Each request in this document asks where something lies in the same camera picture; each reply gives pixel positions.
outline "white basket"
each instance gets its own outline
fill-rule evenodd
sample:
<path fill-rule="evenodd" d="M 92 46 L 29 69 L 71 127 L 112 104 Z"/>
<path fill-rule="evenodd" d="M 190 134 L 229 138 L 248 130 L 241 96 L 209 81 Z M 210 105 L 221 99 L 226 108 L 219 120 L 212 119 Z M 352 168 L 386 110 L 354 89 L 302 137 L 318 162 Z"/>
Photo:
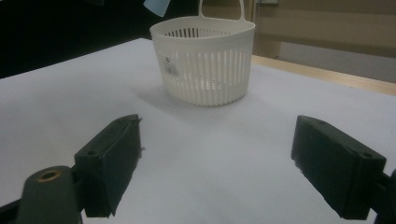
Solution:
<path fill-rule="evenodd" d="M 170 95 L 193 105 L 224 105 L 248 89 L 255 24 L 199 16 L 163 21 L 150 28 Z"/>

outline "table surface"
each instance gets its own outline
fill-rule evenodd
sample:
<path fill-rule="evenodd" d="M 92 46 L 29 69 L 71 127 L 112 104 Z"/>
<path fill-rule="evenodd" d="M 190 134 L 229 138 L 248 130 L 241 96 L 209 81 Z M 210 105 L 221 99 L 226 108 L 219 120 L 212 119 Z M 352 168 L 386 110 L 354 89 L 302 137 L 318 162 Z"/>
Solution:
<path fill-rule="evenodd" d="M 290 158 L 298 115 L 323 119 L 396 168 L 396 98 L 254 63 L 246 96 L 200 107 L 170 97 L 138 39 L 0 81 L 0 204 L 34 172 L 73 156 L 113 119 L 138 114 L 146 148 L 117 215 L 84 223 L 347 221 Z"/>

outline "white table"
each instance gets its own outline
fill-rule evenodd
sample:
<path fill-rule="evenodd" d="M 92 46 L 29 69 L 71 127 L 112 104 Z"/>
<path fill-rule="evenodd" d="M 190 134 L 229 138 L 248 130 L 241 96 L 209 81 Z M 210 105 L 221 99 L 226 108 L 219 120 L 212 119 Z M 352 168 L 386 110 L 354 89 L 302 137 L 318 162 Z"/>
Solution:
<path fill-rule="evenodd" d="M 346 221 L 290 158 L 298 115 L 323 119 L 396 168 L 396 98 L 253 64 L 247 95 L 219 107 L 165 91 L 152 43 L 138 39 L 0 80 L 0 205 L 24 180 L 73 156 L 107 124 L 138 114 L 143 152 L 117 214 L 84 223 Z"/>

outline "dark background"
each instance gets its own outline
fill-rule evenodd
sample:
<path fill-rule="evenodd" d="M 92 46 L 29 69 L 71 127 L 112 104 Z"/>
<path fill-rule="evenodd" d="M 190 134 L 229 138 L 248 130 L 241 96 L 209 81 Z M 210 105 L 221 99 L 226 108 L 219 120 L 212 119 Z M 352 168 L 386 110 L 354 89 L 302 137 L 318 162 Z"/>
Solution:
<path fill-rule="evenodd" d="M 198 0 L 171 0 L 161 18 L 144 0 L 0 2 L 0 78 L 63 62 L 139 37 L 157 22 L 198 14 Z"/>

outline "sticker on basket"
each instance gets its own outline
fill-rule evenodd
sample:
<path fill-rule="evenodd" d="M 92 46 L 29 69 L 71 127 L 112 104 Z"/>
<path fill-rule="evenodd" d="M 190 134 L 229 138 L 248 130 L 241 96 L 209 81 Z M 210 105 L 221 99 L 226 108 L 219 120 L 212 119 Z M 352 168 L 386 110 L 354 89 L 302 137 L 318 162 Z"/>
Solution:
<path fill-rule="evenodd" d="M 175 59 L 170 58 L 170 57 L 163 57 L 163 67 L 165 69 L 165 72 L 178 77 L 180 73 L 177 70 L 177 64 L 175 62 Z"/>

